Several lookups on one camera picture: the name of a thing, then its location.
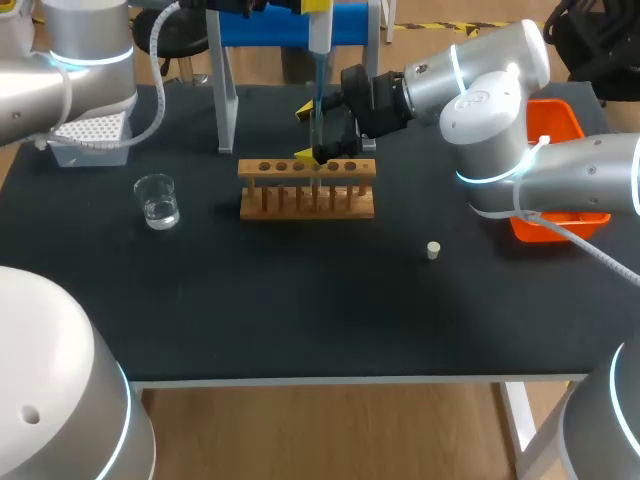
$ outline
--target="white cable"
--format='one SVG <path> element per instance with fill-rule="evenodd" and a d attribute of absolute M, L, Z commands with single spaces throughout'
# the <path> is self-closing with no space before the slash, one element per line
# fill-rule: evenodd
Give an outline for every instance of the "white cable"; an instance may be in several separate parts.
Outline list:
<path fill-rule="evenodd" d="M 124 142 L 83 142 L 81 140 L 75 140 L 73 138 L 62 137 L 60 135 L 49 135 L 47 140 L 62 143 L 64 145 L 73 145 L 76 147 L 86 148 L 90 150 L 115 150 L 117 148 L 132 147 L 145 141 L 151 135 L 153 135 L 164 119 L 164 113 L 166 110 L 166 97 L 164 94 L 164 84 L 162 83 L 162 74 L 160 73 L 160 66 L 158 65 L 158 38 L 160 37 L 160 29 L 164 25 L 167 18 L 169 18 L 174 12 L 180 10 L 180 3 L 174 2 L 165 8 L 153 25 L 151 30 L 151 39 L 149 40 L 149 58 L 151 61 L 151 73 L 153 74 L 153 80 L 156 86 L 156 93 L 158 96 L 158 110 L 153 122 L 144 132 L 137 137 L 125 140 Z"/>
<path fill-rule="evenodd" d="M 640 287 L 640 275 L 629 270 L 627 267 L 622 265 L 617 260 L 614 260 L 613 258 L 611 258 L 602 250 L 591 245 L 589 242 L 587 242 L 583 238 L 580 238 L 575 233 L 570 232 L 566 228 L 563 228 L 560 225 L 556 225 L 555 223 L 542 218 L 542 216 L 538 212 L 521 210 L 520 209 L 520 184 L 522 183 L 522 178 L 526 175 L 526 173 L 527 173 L 527 170 L 523 170 L 522 172 L 519 172 L 517 174 L 518 178 L 516 179 L 516 183 L 513 186 L 513 206 L 516 212 L 516 216 L 521 220 L 524 220 L 525 222 L 535 222 L 539 225 L 542 225 L 543 227 L 548 228 L 552 232 L 562 235 L 563 237 L 567 238 L 571 242 L 575 243 L 578 247 L 582 248 L 588 254 L 600 260 L 602 263 L 604 263 L 607 267 L 609 267 L 611 270 L 616 272 L 622 278 L 624 278 L 625 280 L 628 280 L 635 286 Z"/>
<path fill-rule="evenodd" d="M 31 56 L 44 57 L 51 64 L 53 64 L 53 66 L 58 69 L 58 72 L 60 72 L 60 75 L 62 75 L 62 87 L 64 89 L 62 112 L 60 113 L 58 123 L 55 124 L 55 126 L 49 131 L 49 133 L 32 135 L 27 139 L 33 140 L 39 150 L 44 150 L 47 147 L 47 140 L 49 139 L 49 136 L 58 131 L 58 129 L 62 125 L 64 125 L 69 118 L 69 113 L 71 113 L 71 105 L 73 103 L 73 88 L 71 87 L 71 78 L 69 78 L 69 72 L 67 72 L 67 69 L 64 68 L 64 66 L 56 58 L 45 52 L 32 52 Z"/>

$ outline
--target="black table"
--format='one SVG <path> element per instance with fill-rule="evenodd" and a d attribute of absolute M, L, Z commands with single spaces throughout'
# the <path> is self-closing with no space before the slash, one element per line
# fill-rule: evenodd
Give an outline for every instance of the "black table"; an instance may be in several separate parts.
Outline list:
<path fill-rule="evenodd" d="M 520 244 L 472 213 L 437 128 L 378 141 L 375 220 L 240 222 L 237 159 L 305 148 L 293 112 L 309 90 L 238 93 L 233 156 L 216 153 L 211 91 L 175 85 L 128 166 L 61 169 L 25 146 L 0 193 L 0 264 L 68 290 L 132 380 L 581 374 L 632 334 L 637 291 L 571 245 Z M 589 85 L 546 95 L 587 134 L 609 130 Z M 141 87 L 134 130 L 154 112 Z M 152 172 L 175 179 L 182 215 L 161 234 L 132 193 Z M 593 243 L 637 269 L 638 239 L 616 215 Z"/>

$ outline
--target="yellow black tape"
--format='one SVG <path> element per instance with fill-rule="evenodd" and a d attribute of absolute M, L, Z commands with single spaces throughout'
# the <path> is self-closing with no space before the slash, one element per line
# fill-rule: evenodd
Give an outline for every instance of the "yellow black tape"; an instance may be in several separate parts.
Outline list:
<path fill-rule="evenodd" d="M 464 33 L 468 37 L 475 37 L 481 28 L 501 28 L 513 22 L 430 22 L 430 23 L 396 23 L 394 30 L 443 30 L 449 29 L 456 33 Z M 544 22 L 536 22 L 542 28 Z"/>

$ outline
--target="orange plastic tray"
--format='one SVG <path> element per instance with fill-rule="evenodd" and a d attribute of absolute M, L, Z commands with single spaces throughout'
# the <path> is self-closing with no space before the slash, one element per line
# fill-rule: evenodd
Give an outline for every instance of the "orange plastic tray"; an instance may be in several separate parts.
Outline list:
<path fill-rule="evenodd" d="M 558 99 L 529 100 L 527 106 L 527 134 L 530 142 L 542 135 L 550 135 L 551 143 L 561 143 L 584 137 L 571 107 Z M 587 239 L 611 219 L 609 213 L 543 213 L 543 218 L 560 225 L 579 237 Z M 516 237 L 526 243 L 567 242 L 562 235 L 536 223 L 511 217 Z"/>

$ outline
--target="wooden peg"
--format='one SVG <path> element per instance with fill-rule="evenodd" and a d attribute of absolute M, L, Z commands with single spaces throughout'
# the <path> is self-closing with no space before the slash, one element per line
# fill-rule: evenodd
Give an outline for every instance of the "wooden peg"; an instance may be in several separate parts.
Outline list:
<path fill-rule="evenodd" d="M 302 203 L 302 187 L 296 187 L 296 210 L 300 210 L 300 204 Z"/>
<path fill-rule="evenodd" d="M 256 195 L 256 179 L 255 177 L 249 177 L 249 197 L 253 198 Z"/>
<path fill-rule="evenodd" d="M 311 186 L 311 198 L 312 198 L 312 205 L 313 205 L 313 209 L 317 210 L 318 209 L 318 184 L 316 182 L 313 182 L 313 185 Z"/>
<path fill-rule="evenodd" d="M 336 209 L 336 187 L 331 185 L 329 187 L 329 210 L 333 211 Z"/>
<path fill-rule="evenodd" d="M 362 197 L 363 195 L 367 194 L 367 185 L 368 184 L 369 184 L 369 182 L 367 181 L 366 178 L 360 179 L 360 188 L 358 189 L 358 195 L 360 195 Z"/>
<path fill-rule="evenodd" d="M 284 185 L 278 185 L 278 210 L 284 212 Z"/>
<path fill-rule="evenodd" d="M 353 185 L 347 185 L 347 201 L 346 201 L 347 210 L 351 210 L 351 197 L 353 197 Z"/>
<path fill-rule="evenodd" d="M 266 212 L 269 209 L 269 187 L 262 187 L 262 210 Z"/>

